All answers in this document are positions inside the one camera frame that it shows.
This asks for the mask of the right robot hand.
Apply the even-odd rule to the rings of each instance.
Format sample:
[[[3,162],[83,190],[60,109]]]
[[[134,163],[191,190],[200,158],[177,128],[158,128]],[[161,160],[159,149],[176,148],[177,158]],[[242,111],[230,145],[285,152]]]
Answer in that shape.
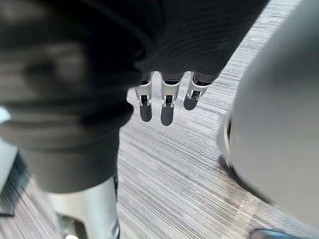
[[[0,125],[48,196],[63,238],[117,239],[120,128],[148,75],[207,87],[265,0],[3,0]]]

